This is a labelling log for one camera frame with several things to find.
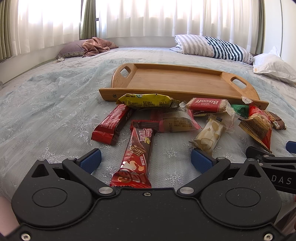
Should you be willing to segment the clear rice cake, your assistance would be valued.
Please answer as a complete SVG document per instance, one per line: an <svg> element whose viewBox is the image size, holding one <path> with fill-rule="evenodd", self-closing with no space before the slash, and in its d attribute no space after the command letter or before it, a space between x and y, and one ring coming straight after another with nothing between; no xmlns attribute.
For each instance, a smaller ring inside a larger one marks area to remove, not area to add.
<svg viewBox="0 0 296 241"><path fill-rule="evenodd" d="M188 109L155 109L151 112L151 120L159 122L160 133L197 131L201 129L201 126L194 119L193 112Z"/></svg>

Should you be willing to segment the red chocolate bar wrapper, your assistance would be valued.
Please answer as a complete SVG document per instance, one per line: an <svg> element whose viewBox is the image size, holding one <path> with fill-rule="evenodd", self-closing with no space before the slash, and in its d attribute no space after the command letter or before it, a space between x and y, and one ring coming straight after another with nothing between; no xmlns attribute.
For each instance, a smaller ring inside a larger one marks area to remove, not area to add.
<svg viewBox="0 0 296 241"><path fill-rule="evenodd" d="M120 131L125 126L133 109L119 104L109 115L94 129L91 139L107 145L115 145L118 141Z"/></svg>

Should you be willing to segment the red Biscoff biscuit pack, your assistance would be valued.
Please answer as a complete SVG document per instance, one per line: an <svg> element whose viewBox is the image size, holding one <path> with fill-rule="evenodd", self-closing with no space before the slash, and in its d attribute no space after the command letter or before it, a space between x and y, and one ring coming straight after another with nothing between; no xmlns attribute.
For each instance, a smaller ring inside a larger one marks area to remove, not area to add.
<svg viewBox="0 0 296 241"><path fill-rule="evenodd" d="M186 104L186 108L194 111L205 111L208 113L234 113L234 109L227 99L196 97L192 98Z"/></svg>

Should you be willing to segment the wooden bamboo serving tray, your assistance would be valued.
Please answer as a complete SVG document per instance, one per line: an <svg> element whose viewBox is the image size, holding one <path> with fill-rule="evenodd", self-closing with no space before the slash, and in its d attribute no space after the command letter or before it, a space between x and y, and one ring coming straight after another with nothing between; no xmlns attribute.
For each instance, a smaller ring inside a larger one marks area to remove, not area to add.
<svg viewBox="0 0 296 241"><path fill-rule="evenodd" d="M238 75L180 65L126 63L115 70L111 87L99 92L105 101L117 101L126 93L158 93L180 101L202 97L227 99L231 104L243 104L247 97L262 110L269 105Z"/></svg>

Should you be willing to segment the green snack packet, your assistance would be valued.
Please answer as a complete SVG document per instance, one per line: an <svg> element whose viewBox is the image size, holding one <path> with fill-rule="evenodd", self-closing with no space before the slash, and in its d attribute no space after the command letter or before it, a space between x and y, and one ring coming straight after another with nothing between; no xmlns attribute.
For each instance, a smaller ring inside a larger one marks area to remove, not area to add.
<svg viewBox="0 0 296 241"><path fill-rule="evenodd" d="M248 105L232 104L231 107L241 117L248 118L248 116L249 116L249 106Z"/></svg>

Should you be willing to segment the green drape curtain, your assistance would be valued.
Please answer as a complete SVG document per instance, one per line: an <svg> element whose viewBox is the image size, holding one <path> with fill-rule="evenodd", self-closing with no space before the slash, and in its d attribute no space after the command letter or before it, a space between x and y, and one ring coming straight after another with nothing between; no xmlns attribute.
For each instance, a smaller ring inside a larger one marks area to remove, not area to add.
<svg viewBox="0 0 296 241"><path fill-rule="evenodd" d="M87 40L97 36L96 0L81 1L80 39Z"/></svg>

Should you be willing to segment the red-brown wafer bar wrapper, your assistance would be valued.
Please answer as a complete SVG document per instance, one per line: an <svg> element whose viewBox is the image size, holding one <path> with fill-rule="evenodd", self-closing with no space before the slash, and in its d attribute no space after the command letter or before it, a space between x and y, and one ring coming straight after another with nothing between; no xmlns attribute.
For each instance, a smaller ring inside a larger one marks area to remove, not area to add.
<svg viewBox="0 0 296 241"><path fill-rule="evenodd" d="M111 187L151 188L147 177L154 135L159 130L156 120L132 120L131 136L119 170L112 176Z"/></svg>

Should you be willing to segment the white pillow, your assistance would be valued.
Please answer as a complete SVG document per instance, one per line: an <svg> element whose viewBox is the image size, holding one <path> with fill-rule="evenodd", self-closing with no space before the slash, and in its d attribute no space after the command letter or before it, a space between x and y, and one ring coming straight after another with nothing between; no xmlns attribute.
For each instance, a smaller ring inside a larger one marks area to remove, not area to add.
<svg viewBox="0 0 296 241"><path fill-rule="evenodd" d="M295 84L295 69L283 61L276 46L273 46L268 53L254 57L253 72L285 83Z"/></svg>

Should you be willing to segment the brown almond chocolate bar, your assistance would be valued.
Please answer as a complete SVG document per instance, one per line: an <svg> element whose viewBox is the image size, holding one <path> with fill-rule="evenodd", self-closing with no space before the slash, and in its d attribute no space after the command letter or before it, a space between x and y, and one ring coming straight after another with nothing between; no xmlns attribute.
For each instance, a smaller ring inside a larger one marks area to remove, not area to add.
<svg viewBox="0 0 296 241"><path fill-rule="evenodd" d="M274 129L276 129L276 130L285 130L286 129L284 121L279 116L277 116L276 114L274 114L270 111L267 111L266 113L270 116L270 121L271 121Z"/></svg>

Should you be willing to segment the pink crumpled blanket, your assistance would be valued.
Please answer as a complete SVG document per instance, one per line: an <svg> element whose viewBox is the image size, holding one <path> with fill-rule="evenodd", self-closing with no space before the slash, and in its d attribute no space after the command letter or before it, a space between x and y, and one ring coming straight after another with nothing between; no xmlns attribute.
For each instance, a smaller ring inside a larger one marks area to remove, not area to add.
<svg viewBox="0 0 296 241"><path fill-rule="evenodd" d="M109 40L93 37L82 44L84 49L83 57L91 57L100 53L108 52L110 49L116 49L118 46Z"/></svg>

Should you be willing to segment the white cream candy bar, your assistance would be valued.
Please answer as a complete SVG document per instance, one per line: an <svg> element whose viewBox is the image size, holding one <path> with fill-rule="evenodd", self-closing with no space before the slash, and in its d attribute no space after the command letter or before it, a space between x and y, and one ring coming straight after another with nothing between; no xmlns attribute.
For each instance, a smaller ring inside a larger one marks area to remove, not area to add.
<svg viewBox="0 0 296 241"><path fill-rule="evenodd" d="M229 114L210 115L205 127L190 142L194 148L212 154L221 136L227 131L234 131L235 117Z"/></svg>

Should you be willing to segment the striped grey navy pillow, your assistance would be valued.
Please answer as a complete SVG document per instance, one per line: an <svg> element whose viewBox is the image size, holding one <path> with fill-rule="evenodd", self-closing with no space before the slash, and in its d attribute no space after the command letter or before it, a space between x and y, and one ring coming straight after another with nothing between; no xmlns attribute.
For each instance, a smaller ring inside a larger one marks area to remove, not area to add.
<svg viewBox="0 0 296 241"><path fill-rule="evenodd" d="M192 34L176 35L171 50L186 55L198 55L252 64L254 57L244 48L214 37Z"/></svg>

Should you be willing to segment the purple pillow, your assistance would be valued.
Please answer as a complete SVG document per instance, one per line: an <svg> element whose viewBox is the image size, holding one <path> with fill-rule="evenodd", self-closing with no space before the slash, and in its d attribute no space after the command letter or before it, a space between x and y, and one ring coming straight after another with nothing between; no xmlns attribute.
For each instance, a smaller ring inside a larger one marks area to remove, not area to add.
<svg viewBox="0 0 296 241"><path fill-rule="evenodd" d="M58 53L58 57L71 58L71 57L81 57L84 55L84 48L82 47L85 40L74 41L66 44Z"/></svg>

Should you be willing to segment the yellow white snack packet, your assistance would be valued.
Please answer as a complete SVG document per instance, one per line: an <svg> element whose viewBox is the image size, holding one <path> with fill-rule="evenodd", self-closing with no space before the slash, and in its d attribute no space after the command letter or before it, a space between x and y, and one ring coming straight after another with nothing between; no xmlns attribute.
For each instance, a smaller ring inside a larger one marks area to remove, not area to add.
<svg viewBox="0 0 296 241"><path fill-rule="evenodd" d="M130 108L177 108L180 101L167 95L148 93L133 94L127 93L121 96L116 104L124 104Z"/></svg>

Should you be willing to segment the red gold peanut packet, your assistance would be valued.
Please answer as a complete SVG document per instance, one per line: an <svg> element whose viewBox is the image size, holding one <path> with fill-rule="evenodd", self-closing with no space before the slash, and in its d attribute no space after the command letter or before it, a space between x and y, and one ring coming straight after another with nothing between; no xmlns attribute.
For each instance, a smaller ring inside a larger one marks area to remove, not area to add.
<svg viewBox="0 0 296 241"><path fill-rule="evenodd" d="M241 120L239 127L259 143L267 152L272 153L270 146L273 127L270 117L266 112L254 104L250 104L248 118Z"/></svg>

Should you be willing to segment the white sheer curtain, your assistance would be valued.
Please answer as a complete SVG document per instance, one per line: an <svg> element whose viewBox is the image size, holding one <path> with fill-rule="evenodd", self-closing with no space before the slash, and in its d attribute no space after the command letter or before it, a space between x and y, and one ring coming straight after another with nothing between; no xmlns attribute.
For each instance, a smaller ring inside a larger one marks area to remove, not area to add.
<svg viewBox="0 0 296 241"><path fill-rule="evenodd" d="M81 1L11 1L14 54L80 39ZM254 52L259 1L96 1L97 37L219 38Z"/></svg>

